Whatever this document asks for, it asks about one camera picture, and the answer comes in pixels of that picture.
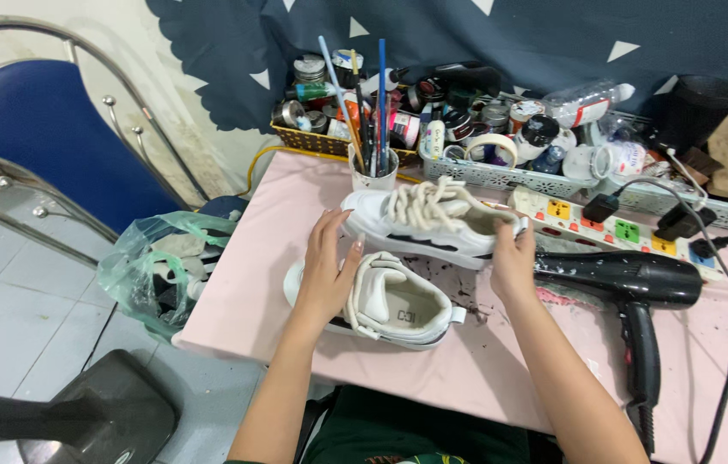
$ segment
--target metal chair frame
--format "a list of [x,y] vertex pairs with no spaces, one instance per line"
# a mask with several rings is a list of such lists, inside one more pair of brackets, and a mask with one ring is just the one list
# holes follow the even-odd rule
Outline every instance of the metal chair frame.
[[[155,118],[154,113],[150,110],[142,95],[135,88],[132,80],[130,80],[125,75],[123,70],[120,69],[115,64],[115,62],[112,61],[111,58],[106,55],[101,49],[99,49],[83,37],[80,37],[77,34],[74,34],[66,29],[63,29],[60,26],[56,26],[49,22],[39,21],[37,19],[28,17],[0,16],[0,31],[4,30],[32,31],[61,39],[63,41],[66,59],[71,63],[74,63],[75,65],[78,65],[78,56],[76,51],[77,48],[82,49],[83,51],[100,61],[101,64],[103,64],[115,76],[118,82],[123,85],[124,89],[126,89],[126,91],[129,93],[129,96],[132,98],[132,100],[135,101],[135,103],[144,113],[144,116],[146,116],[146,119],[149,120],[155,134],[158,135],[158,137],[161,139],[161,142],[163,142],[163,145],[166,147],[169,153],[172,154],[178,166],[184,171],[184,174],[186,174],[190,183],[194,186],[197,194],[204,201],[210,200],[210,197],[206,194],[204,188],[197,182],[194,175],[189,170],[189,167],[186,165],[184,160],[181,159],[181,156],[177,152],[177,150],[175,150],[172,141],[169,140],[166,133],[163,131],[163,127],[161,126],[160,122],[158,122],[158,120]],[[0,68],[5,66],[6,64],[8,63],[0,64]],[[146,169],[150,172],[150,174],[152,174],[155,180],[164,188],[164,190],[166,190],[169,195],[173,197],[173,199],[179,205],[183,206],[183,208],[186,210],[191,210],[192,208],[184,201],[181,195],[177,193],[177,191],[172,187],[171,184],[169,184],[163,174],[161,174],[158,169],[156,169],[152,164],[149,156],[146,153],[142,140],[142,134],[144,130],[140,127],[132,128],[132,132],[135,133],[135,136],[138,140],[139,150],[136,150],[135,147],[133,147],[132,144],[129,142],[129,140],[126,139],[121,129],[121,126],[118,124],[114,109],[114,106],[116,104],[115,98],[110,95],[106,95],[102,101],[109,108],[109,117],[111,119],[111,124],[114,127],[115,132],[117,133],[117,136],[121,140],[122,144],[130,151],[132,156],[134,156],[140,163],[144,165],[144,167],[146,167]],[[101,235],[101,237],[109,240],[111,243],[115,243],[115,241],[117,240],[118,235],[114,231],[101,223],[101,221],[96,219],[94,216],[88,214],[86,210],[71,201],[66,195],[63,195],[60,191],[51,186],[49,183],[45,182],[43,179],[40,179],[37,175],[5,159],[0,159],[0,167],[4,168],[5,170],[11,171],[14,174],[4,174],[0,176],[0,190],[11,186],[30,188],[42,192],[45,195],[48,195],[61,207],[63,207],[64,210],[67,211],[66,214],[61,214],[57,212],[49,213],[49,211],[47,211],[45,208],[36,208],[33,211],[34,216],[40,218],[46,216],[64,216],[69,218],[70,220],[76,220],[84,224],[85,226],[90,227],[99,235]],[[81,253],[80,251],[66,244],[54,240],[48,235],[43,234],[32,227],[22,224],[21,222],[15,220],[11,216],[8,216],[1,211],[0,225],[10,230],[13,230],[14,232],[17,232],[26,238],[34,240],[35,242],[38,242],[39,244],[44,245],[47,248],[53,249],[58,253],[75,259],[80,263],[86,264],[90,267],[98,266],[98,261],[96,259],[89,257],[88,255]]]

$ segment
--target tiled floor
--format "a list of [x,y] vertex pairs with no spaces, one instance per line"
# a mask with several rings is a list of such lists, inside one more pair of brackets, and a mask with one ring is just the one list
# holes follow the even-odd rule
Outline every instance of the tiled floor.
[[[111,248],[66,219],[31,217],[40,198],[0,193],[1,209],[95,258]],[[113,306],[93,269],[0,226],[0,395],[49,400],[80,373]],[[133,353],[182,411],[180,425],[156,463],[223,462],[262,368],[159,344],[141,323],[120,312],[111,316],[92,360],[115,348]],[[328,391],[320,386],[311,390],[316,397]],[[16,463],[21,459],[15,443],[0,443],[0,464]]]

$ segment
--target person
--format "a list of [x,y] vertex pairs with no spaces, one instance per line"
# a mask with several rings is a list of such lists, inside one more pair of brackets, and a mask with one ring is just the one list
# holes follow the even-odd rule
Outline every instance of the person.
[[[338,227],[350,211],[325,211],[309,236],[304,277],[269,371],[227,462],[293,462],[313,351],[347,300],[364,244],[338,271]],[[496,225],[491,287],[503,302],[535,391],[571,464],[647,463],[633,425],[574,351],[535,293],[535,239]],[[344,387],[301,462],[529,462],[526,431],[410,400]]]

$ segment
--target black hair dryer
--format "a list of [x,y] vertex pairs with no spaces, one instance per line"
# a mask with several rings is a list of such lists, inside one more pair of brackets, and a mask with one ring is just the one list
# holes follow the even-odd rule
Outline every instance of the black hair dryer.
[[653,407],[660,369],[650,305],[681,310],[699,299],[702,279],[690,263],[640,251],[536,253],[535,278],[572,287],[615,303],[625,340],[627,415],[650,456],[654,452]]

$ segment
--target table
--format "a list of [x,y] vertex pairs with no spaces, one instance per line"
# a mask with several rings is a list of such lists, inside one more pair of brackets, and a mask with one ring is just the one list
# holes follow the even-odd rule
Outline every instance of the table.
[[[284,275],[303,257],[321,212],[337,207],[351,190],[346,163],[277,152],[177,345],[209,356],[267,363],[291,310],[281,289]],[[503,195],[473,191],[489,201]],[[348,244],[343,238],[341,246]],[[721,253],[728,263],[728,248]],[[313,356],[313,373],[550,432],[504,307],[489,288],[489,270],[442,269],[443,264],[420,258],[413,269],[459,305],[485,313],[486,324],[468,314],[465,324],[453,325],[443,343],[428,352],[324,333]],[[564,302],[545,305],[602,385],[619,405],[626,405],[625,348],[615,312]],[[653,321],[662,364],[654,459],[695,462],[704,451],[728,365],[728,282],[706,286],[689,310],[654,311]],[[713,462],[728,463],[728,407]]]

